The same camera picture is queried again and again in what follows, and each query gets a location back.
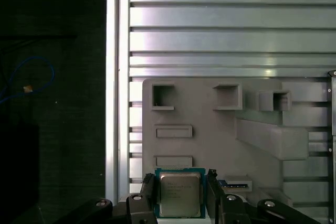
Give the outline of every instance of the black mount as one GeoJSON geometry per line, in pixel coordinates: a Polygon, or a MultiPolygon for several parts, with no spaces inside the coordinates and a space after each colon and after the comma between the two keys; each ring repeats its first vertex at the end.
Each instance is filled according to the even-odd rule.
{"type": "MultiPolygon", "coordinates": [[[[257,207],[232,194],[225,194],[216,179],[216,170],[206,175],[206,208],[212,224],[319,224],[319,222],[274,199],[257,207]]],[[[157,224],[153,208],[157,185],[154,174],[146,174],[141,192],[112,206],[107,199],[91,200],[55,224],[157,224]]]]}

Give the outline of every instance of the metal screw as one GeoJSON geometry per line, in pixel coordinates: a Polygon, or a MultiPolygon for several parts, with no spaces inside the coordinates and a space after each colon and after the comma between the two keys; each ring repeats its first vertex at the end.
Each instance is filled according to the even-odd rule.
{"type": "Polygon", "coordinates": [[[141,198],[142,198],[141,195],[135,195],[135,196],[133,196],[133,199],[134,199],[134,200],[140,200],[141,198]]]}
{"type": "Polygon", "coordinates": [[[228,200],[236,200],[236,196],[233,196],[233,195],[229,195],[226,197],[228,200]]]}
{"type": "Polygon", "coordinates": [[[275,204],[272,201],[265,202],[265,205],[268,206],[268,207],[275,207],[275,204]]]}
{"type": "Polygon", "coordinates": [[[105,204],[106,204],[106,201],[105,201],[105,200],[102,200],[102,201],[98,202],[98,203],[96,204],[96,206],[97,206],[97,207],[102,207],[102,206],[105,206],[105,204]]]}

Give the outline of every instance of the blue cable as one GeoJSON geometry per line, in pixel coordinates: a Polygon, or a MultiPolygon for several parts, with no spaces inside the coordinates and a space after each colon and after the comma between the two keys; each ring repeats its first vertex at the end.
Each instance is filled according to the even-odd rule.
{"type": "Polygon", "coordinates": [[[53,80],[54,80],[54,78],[55,78],[55,70],[54,70],[54,67],[53,67],[53,65],[50,63],[50,61],[49,60],[47,60],[46,58],[43,58],[43,57],[39,57],[39,56],[33,56],[33,57],[29,57],[29,58],[27,58],[27,59],[25,59],[24,61],[22,61],[16,68],[15,68],[15,70],[13,71],[13,73],[12,73],[12,75],[11,75],[11,77],[10,77],[10,79],[8,80],[8,84],[10,85],[11,83],[12,83],[12,81],[13,81],[13,78],[14,78],[14,75],[16,74],[16,72],[24,65],[24,64],[26,64],[27,62],[29,62],[29,61],[31,61],[31,60],[34,60],[34,59],[38,59],[38,60],[42,60],[42,61],[44,61],[45,63],[47,63],[49,66],[50,66],[50,68],[51,68],[51,73],[52,73],[52,76],[51,76],[51,79],[50,79],[50,81],[47,83],[47,84],[45,84],[43,87],[41,87],[41,88],[39,88],[39,89],[36,89],[36,90],[34,90],[34,91],[32,91],[32,92],[29,92],[29,93],[18,93],[18,94],[13,94],[13,95],[10,95],[10,96],[8,96],[8,97],[5,97],[5,98],[2,98],[1,99],[1,97],[4,95],[4,93],[6,92],[6,90],[7,90],[7,86],[5,86],[4,88],[3,88],[3,90],[0,92],[0,104],[1,103],[3,103],[3,102],[5,102],[5,101],[7,101],[7,100],[9,100],[9,99],[11,99],[11,98],[16,98],[16,97],[24,97],[24,96],[26,96],[26,95],[30,95],[30,94],[35,94],[35,93],[38,93],[38,92],[41,92],[41,91],[43,91],[45,88],[47,88],[48,86],[50,86],[51,84],[52,84],[52,82],[53,82],[53,80]]]}

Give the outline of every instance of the black wall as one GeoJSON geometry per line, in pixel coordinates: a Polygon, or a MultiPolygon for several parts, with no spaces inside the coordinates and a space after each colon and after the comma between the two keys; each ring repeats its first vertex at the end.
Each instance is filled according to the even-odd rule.
{"type": "MultiPolygon", "coordinates": [[[[0,104],[0,116],[10,123],[22,120],[38,127],[38,153],[26,152],[27,157],[38,155],[39,200],[27,205],[29,209],[15,223],[42,223],[40,207],[49,224],[86,200],[104,196],[106,2],[0,0],[0,5],[0,49],[22,41],[19,37],[7,40],[8,36],[76,36],[42,39],[2,56],[7,77],[30,56],[45,57],[55,67],[55,80],[42,93],[0,104]]],[[[11,93],[21,92],[27,84],[40,87],[49,79],[48,67],[34,60],[18,72],[11,93]]],[[[20,142],[14,146],[21,153],[27,148],[20,142]]],[[[7,145],[14,156],[20,153],[15,148],[7,145]]],[[[10,162],[2,165],[11,167],[10,162]]],[[[29,177],[27,168],[24,172],[12,168],[22,173],[24,185],[29,177]]]]}

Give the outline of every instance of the metal bracket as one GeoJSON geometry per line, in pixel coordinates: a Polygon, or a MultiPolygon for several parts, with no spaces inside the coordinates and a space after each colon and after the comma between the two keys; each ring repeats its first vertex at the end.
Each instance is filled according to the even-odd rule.
{"type": "Polygon", "coordinates": [[[328,72],[331,76],[331,120],[332,120],[332,166],[333,166],[333,208],[332,217],[329,222],[334,223],[336,221],[336,70],[328,72]]]}

